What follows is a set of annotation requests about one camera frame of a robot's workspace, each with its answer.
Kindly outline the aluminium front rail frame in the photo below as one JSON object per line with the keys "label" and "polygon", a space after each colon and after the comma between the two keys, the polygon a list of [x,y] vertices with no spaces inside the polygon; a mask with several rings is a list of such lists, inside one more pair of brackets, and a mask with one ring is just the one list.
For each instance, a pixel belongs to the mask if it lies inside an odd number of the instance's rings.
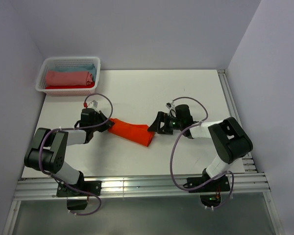
{"label": "aluminium front rail frame", "polygon": [[[173,184],[169,175],[87,177],[85,181],[99,184],[102,199],[186,195],[186,192],[178,189]],[[227,185],[230,184],[234,185],[234,193],[262,193],[274,233],[276,235],[285,233],[264,173],[235,174],[233,179],[228,178]],[[56,200],[58,199],[56,195],[57,189],[57,183],[51,178],[33,178],[18,181],[3,234],[10,235],[13,233],[22,201]]]}

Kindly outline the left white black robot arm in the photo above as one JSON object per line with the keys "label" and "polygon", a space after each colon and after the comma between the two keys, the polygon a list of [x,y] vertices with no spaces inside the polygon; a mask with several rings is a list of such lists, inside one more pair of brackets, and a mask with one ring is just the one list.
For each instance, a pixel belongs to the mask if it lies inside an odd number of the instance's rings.
{"label": "left white black robot arm", "polygon": [[95,132],[105,132],[114,124],[102,111],[84,108],[73,128],[38,128],[25,154],[24,165],[67,184],[73,195],[81,195],[86,190],[84,175],[65,162],[66,148],[87,144]]}

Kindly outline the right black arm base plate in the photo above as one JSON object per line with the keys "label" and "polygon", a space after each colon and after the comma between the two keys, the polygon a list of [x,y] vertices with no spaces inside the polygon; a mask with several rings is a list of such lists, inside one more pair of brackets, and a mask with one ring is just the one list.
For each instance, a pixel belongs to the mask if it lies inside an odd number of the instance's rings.
{"label": "right black arm base plate", "polygon": [[[207,180],[208,178],[206,176],[189,177],[187,178],[187,183],[185,183],[183,187],[195,188],[203,184]],[[222,176],[216,180],[213,180],[199,189],[190,191],[190,193],[208,193],[208,192],[224,192],[224,191],[230,191],[230,183],[226,176]]]}

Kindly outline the rolled pink t-shirt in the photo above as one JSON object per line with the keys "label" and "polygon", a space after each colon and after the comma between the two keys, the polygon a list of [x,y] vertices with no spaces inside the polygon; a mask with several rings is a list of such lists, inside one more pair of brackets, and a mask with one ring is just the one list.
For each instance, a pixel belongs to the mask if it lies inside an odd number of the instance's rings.
{"label": "rolled pink t-shirt", "polygon": [[45,80],[48,86],[89,86],[93,84],[93,76],[87,71],[49,71]]}

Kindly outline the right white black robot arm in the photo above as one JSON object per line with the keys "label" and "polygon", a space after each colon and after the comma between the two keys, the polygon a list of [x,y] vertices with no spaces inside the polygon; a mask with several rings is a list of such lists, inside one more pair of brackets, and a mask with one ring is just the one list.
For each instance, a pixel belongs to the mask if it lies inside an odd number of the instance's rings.
{"label": "right white black robot arm", "polygon": [[178,185],[173,174],[174,152],[182,136],[189,139],[211,139],[217,153],[213,161],[204,169],[202,183],[195,189],[204,187],[208,191],[214,190],[219,185],[221,177],[232,174],[229,171],[231,165],[252,151],[252,141],[234,117],[215,122],[194,121],[187,104],[174,106],[168,103],[167,107],[169,112],[159,111],[147,131],[164,135],[172,135],[174,130],[180,131],[170,156],[170,175],[177,188],[188,190]]}

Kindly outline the white plastic mesh basket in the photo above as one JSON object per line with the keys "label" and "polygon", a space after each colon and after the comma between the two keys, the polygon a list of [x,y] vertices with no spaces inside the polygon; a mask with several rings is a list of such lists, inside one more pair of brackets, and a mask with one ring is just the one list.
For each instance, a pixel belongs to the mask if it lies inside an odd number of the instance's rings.
{"label": "white plastic mesh basket", "polygon": [[[93,65],[95,84],[90,88],[47,89],[46,75],[50,70]],[[101,61],[95,56],[50,57],[44,60],[36,79],[35,89],[52,96],[86,96],[93,94],[98,86]]]}

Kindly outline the rolled light blue t-shirt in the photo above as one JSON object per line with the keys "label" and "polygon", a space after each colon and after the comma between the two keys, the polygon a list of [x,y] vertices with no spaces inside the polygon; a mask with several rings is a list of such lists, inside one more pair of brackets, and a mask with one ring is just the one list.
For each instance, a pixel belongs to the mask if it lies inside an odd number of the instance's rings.
{"label": "rolled light blue t-shirt", "polygon": [[77,71],[87,71],[89,72],[93,78],[95,78],[97,74],[97,70],[94,66],[94,64],[86,64],[86,65],[81,65],[81,66],[73,66],[73,67],[61,67],[61,68],[53,68],[52,71],[57,71],[57,72],[77,72]]}

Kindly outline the orange t-shirt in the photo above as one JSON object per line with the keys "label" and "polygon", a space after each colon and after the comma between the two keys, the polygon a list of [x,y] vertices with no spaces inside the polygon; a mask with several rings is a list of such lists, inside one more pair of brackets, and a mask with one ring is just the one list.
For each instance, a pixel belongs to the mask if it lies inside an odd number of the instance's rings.
{"label": "orange t-shirt", "polygon": [[112,118],[111,121],[114,125],[108,130],[110,133],[142,146],[149,147],[155,136],[154,132],[148,131],[146,124],[127,123],[117,118]]}

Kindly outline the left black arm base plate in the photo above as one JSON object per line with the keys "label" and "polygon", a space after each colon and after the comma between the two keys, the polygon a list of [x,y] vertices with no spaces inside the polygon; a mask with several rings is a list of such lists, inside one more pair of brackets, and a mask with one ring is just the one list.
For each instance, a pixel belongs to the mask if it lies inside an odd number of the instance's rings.
{"label": "left black arm base plate", "polygon": [[102,181],[85,181],[81,185],[59,184],[56,197],[100,196]]}

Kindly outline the rolled red t-shirt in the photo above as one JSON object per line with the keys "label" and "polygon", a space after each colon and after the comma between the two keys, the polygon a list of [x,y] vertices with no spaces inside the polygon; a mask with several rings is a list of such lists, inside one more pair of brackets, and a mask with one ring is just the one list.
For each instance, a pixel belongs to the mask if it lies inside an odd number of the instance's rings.
{"label": "rolled red t-shirt", "polygon": [[82,85],[75,85],[75,86],[47,86],[46,89],[90,89],[95,86],[95,82],[92,82],[89,85],[82,86]]}

